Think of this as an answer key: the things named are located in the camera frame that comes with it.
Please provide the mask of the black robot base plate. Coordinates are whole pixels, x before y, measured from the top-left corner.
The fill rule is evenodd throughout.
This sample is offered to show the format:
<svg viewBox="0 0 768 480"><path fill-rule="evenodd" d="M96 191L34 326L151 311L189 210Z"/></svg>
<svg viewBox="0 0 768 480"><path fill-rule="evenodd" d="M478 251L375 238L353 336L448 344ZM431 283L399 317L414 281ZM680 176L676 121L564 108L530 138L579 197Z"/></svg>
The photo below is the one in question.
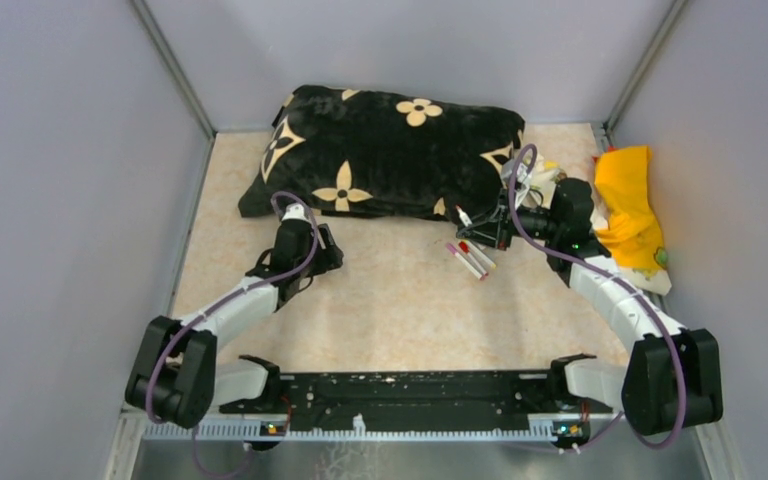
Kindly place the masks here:
<svg viewBox="0 0 768 480"><path fill-rule="evenodd" d="M361 418L368 432L525 431L541 414L607 414L593 400L563 398L546 370L283 373L258 399L220 406L223 414L289 415L292 432L337 432Z"/></svg>

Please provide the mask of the white pen brown cap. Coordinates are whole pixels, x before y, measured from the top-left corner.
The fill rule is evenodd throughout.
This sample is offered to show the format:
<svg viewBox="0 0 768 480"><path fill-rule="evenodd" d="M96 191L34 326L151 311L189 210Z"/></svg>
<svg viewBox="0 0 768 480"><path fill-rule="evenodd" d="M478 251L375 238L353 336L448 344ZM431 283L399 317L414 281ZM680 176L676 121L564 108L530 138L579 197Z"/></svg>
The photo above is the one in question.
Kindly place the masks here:
<svg viewBox="0 0 768 480"><path fill-rule="evenodd" d="M470 227L473 224L471 217L459 205L456 205L455 208L462 225Z"/></svg>

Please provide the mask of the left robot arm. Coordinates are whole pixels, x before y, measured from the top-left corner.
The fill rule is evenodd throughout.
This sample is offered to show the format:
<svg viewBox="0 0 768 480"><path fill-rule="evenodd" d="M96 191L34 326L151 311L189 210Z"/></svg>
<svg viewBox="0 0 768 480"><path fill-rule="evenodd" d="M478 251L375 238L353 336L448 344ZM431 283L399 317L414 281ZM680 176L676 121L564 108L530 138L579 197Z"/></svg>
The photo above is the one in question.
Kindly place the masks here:
<svg viewBox="0 0 768 480"><path fill-rule="evenodd" d="M257 413L274 410L282 395L279 367L252 355L222 364L218 353L280 310L313 278L341 268L343 257L328 225L282 221L273 247L231 291L182 319L160 315L148 323L125 402L156 423L186 429L213 407L244 402Z"/></svg>

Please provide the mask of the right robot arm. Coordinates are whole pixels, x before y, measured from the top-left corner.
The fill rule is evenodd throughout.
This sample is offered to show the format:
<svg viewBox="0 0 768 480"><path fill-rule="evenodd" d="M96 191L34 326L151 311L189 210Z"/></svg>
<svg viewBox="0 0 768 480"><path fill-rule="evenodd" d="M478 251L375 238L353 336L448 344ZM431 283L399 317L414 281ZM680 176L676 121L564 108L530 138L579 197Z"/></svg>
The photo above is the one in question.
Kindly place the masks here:
<svg viewBox="0 0 768 480"><path fill-rule="evenodd" d="M507 249L513 237L536 242L550 269L606 322L630 357L627 365L579 354L552 362L546 397L560 412L586 399L624 413L643 436L716 423L724 413L719 344L706 329L691 330L624 279L597 239L592 188L565 178L548 207L514 208L507 190L489 213L454 209L458 238L471 252Z"/></svg>

